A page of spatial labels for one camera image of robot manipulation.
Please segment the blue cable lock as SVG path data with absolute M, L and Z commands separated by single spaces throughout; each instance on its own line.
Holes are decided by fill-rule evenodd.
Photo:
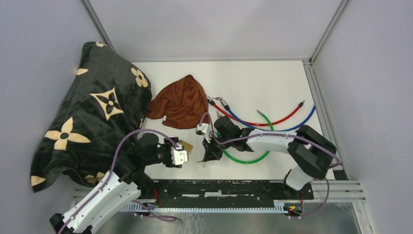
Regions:
M 264 118 L 266 123 L 255 123 L 255 122 L 244 121 L 244 120 L 241 120 L 239 117 L 237 117 L 235 113 L 231 110 L 230 106 L 221 97 L 214 97 L 214 98 L 208 97 L 207 100 L 208 100 L 208 103 L 212 105 L 213 107 L 215 107 L 218 112 L 220 112 L 221 114 L 229 117 L 230 119 L 236 122 L 241 123 L 242 125 L 246 127 L 259 129 L 259 130 L 263 130 L 263 127 L 269 127 L 270 131 L 276 131 L 276 132 L 286 132 L 286 131 L 292 131 L 292 130 L 298 129 L 302 125 L 306 124 L 310 120 L 310 118 L 313 116 L 313 114 L 316 112 L 316 106 L 314 105 L 310 113 L 307 115 L 307 117 L 302 122 L 297 124 L 296 126 L 293 126 L 291 128 L 287 128 L 284 130 L 275 130 L 274 129 L 275 125 L 281 124 L 289 120 L 291 117 L 293 117 L 296 114 L 296 112 L 298 112 L 303 107 L 305 101 L 303 100 L 302 102 L 300 102 L 290 114 L 288 114 L 284 118 L 277 120 L 275 122 L 271 122 L 265 114 L 257 110 L 257 113 L 261 115 L 261 117 Z

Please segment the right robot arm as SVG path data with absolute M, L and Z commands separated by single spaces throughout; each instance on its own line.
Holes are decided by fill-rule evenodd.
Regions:
M 324 179 L 328 170 L 340 164 L 336 146 L 308 125 L 295 131 L 275 132 L 254 128 L 240 128 L 223 116 L 212 125 L 201 122 L 197 135 L 204 136 L 203 162 L 219 160 L 224 150 L 239 152 L 270 151 L 290 155 L 296 163 L 283 180 L 282 195 L 294 199 L 307 183 Z

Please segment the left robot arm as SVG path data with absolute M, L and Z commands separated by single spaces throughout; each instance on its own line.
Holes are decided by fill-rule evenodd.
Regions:
M 49 222 L 56 234 L 94 234 L 127 203 L 139 197 L 148 198 L 153 192 L 153 180 L 145 167 L 162 163 L 177 168 L 173 162 L 174 145 L 178 137 L 165 138 L 159 143 L 154 133 L 144 133 L 129 148 L 116 150 L 113 170 L 73 208 L 64 214 L 54 214 Z

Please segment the large brass padlock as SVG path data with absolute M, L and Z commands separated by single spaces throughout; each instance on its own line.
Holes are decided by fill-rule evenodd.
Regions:
M 180 140 L 179 144 L 183 146 L 183 148 L 186 150 L 187 154 L 189 155 L 190 152 L 193 149 L 193 146 L 189 143 L 187 143 L 186 141 Z

